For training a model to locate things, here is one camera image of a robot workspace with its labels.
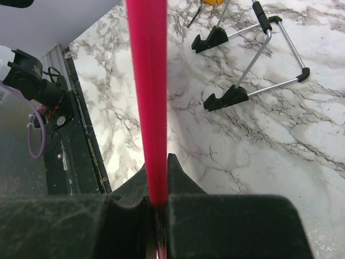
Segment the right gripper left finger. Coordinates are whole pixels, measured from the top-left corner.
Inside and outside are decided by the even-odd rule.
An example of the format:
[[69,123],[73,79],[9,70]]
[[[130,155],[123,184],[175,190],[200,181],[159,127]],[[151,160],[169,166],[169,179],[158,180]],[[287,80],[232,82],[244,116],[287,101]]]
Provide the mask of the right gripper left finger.
[[1,198],[1,258],[145,258],[141,168],[110,194]]

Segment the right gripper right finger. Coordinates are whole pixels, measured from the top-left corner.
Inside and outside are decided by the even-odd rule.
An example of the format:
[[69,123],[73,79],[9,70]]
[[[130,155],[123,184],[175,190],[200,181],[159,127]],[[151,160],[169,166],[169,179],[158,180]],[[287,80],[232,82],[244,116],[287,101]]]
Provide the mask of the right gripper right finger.
[[279,195],[208,194],[168,156],[169,258],[312,258],[302,221]]

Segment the pink framed whiteboard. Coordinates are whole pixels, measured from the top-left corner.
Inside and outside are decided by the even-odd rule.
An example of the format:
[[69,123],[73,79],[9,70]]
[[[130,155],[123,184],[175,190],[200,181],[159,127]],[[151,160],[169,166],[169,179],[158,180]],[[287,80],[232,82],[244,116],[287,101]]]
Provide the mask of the pink framed whiteboard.
[[167,258],[167,1],[127,1],[126,7],[157,253]]

